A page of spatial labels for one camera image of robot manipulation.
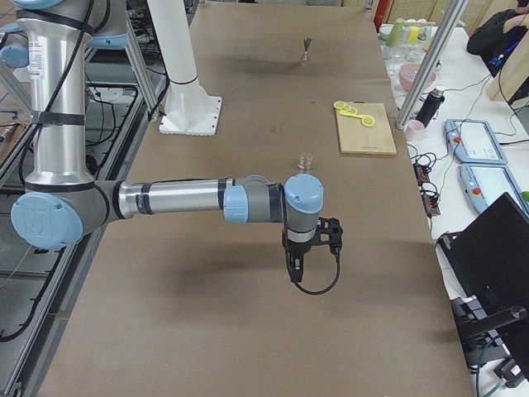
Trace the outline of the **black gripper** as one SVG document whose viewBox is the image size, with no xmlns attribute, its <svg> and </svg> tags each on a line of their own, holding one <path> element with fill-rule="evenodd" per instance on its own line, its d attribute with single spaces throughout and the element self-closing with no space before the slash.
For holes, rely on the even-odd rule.
<svg viewBox="0 0 529 397">
<path fill-rule="evenodd" d="M 288 243 L 285 248 L 287 270 L 292 282 L 303 281 L 303 257 L 307 247 L 302 243 Z"/>
</svg>

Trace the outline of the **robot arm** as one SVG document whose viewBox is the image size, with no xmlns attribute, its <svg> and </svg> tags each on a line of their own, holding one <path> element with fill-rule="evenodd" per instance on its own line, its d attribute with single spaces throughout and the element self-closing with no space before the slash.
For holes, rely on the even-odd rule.
<svg viewBox="0 0 529 397">
<path fill-rule="evenodd" d="M 321 241 L 324 190 L 312 175 L 285 184 L 259 175 L 132 184 L 96 181 L 85 163 L 84 50 L 126 45 L 122 1 L 20 1 L 31 76 L 34 169 L 13 204 L 17 234 L 58 250 L 119 219 L 221 210 L 228 222 L 279 222 L 290 279 L 303 278 L 303 257 Z"/>
</svg>

